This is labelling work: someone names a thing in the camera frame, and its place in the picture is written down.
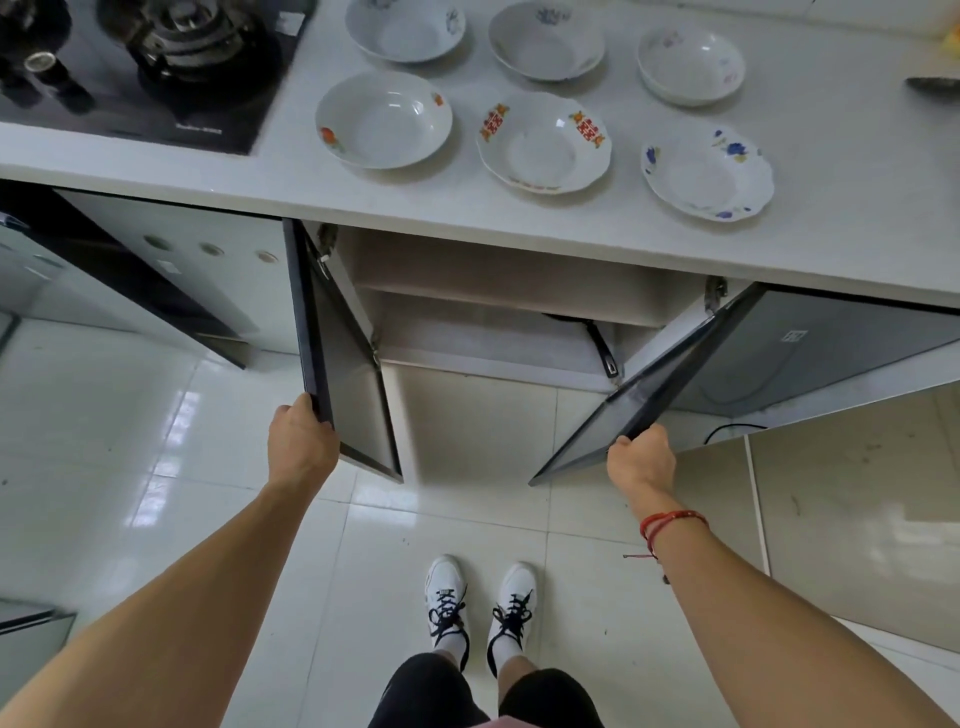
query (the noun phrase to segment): countertop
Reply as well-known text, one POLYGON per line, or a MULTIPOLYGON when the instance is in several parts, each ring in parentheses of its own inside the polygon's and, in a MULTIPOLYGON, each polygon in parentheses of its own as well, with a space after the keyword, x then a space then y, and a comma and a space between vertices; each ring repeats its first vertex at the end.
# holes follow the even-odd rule
POLYGON ((378 66, 347 36, 346 0, 324 0, 251 156, 0 124, 0 177, 960 305, 960 107, 902 83, 927 41, 597 0, 604 62, 548 90, 603 119, 612 166, 583 192, 541 198, 498 181, 475 144, 490 106, 521 89, 543 89, 504 69, 489 48, 489 20, 508 2, 465 0, 461 48, 412 69, 455 114, 441 151, 414 167, 353 169, 318 138, 314 111, 323 94, 378 66), (777 192, 752 220, 687 217, 642 178, 645 139, 688 113, 652 97, 634 60, 644 30, 670 20, 707 25, 746 58, 741 91, 694 113, 734 125, 773 164, 777 192))

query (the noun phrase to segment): gas stove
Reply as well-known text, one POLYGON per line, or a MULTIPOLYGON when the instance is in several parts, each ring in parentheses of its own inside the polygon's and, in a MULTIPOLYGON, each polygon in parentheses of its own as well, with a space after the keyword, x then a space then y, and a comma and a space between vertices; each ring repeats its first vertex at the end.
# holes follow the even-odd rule
POLYGON ((316 0, 0 0, 0 121, 249 154, 316 0))

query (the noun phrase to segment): white bowl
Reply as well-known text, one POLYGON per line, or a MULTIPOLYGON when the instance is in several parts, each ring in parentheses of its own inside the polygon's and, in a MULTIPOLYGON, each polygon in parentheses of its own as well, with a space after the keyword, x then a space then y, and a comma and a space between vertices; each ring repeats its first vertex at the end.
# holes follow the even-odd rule
POLYGON ((493 17, 488 36, 501 63, 534 81, 583 76, 606 52, 590 13, 563 3, 511 5, 493 17))
POLYGON ((396 63, 432 61, 463 40, 467 16, 446 0, 352 0, 347 32, 371 56, 396 63))
POLYGON ((426 159, 450 135, 453 112, 432 84, 398 71, 341 81, 317 105, 317 132, 347 164, 394 169, 426 159))
POLYGON ((487 169, 510 186, 559 195, 599 180, 612 144, 600 118, 579 102, 521 93, 490 109, 477 147, 487 169))
POLYGON ((726 38, 695 26, 659 28, 636 49, 640 77, 652 93, 684 107, 712 104, 743 84, 747 65, 726 38))
POLYGON ((733 223, 758 214, 774 196, 774 174, 760 150, 724 124, 687 119, 643 146, 643 176, 657 196, 690 215, 733 223))

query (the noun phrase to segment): white plate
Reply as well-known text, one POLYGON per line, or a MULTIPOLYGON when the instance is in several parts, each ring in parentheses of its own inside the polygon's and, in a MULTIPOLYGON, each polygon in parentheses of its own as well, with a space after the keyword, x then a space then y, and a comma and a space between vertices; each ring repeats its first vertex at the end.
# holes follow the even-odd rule
POLYGON ((643 176, 676 209, 733 223, 758 214, 774 196, 774 174, 760 150, 723 124, 688 119, 643 147, 643 176))
POLYGON ((317 132, 347 164, 394 169, 426 159, 450 135, 446 98, 419 76, 371 71, 341 81, 317 105, 317 132))
POLYGON ((501 63, 534 81, 583 76, 606 51, 590 13, 563 3, 511 5, 493 17, 488 36, 501 63))
POLYGON ((521 93, 490 109, 477 147, 487 169, 510 186, 559 195, 599 180, 612 145, 600 118, 579 102, 521 93))
POLYGON ((652 93, 678 106, 712 104, 743 84, 747 66, 736 46, 715 33, 684 26, 646 34, 636 49, 640 77, 652 93))
POLYGON ((347 32, 372 56, 396 63, 432 61, 463 40, 467 16, 445 0, 352 0, 347 32))

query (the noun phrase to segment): sock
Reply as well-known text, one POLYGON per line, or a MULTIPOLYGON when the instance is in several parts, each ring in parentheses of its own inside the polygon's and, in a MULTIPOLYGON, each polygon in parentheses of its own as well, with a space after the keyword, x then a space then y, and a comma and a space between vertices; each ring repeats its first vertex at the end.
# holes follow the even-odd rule
POLYGON ((453 661, 460 665, 464 659, 464 653, 467 651, 467 638, 460 632, 448 632, 440 638, 434 649, 441 649, 453 655, 453 661))
POLYGON ((523 654, 520 645, 510 635, 500 635, 493 641, 490 650, 493 654, 493 663, 496 665, 497 674, 500 674, 500 670, 507 660, 523 654))

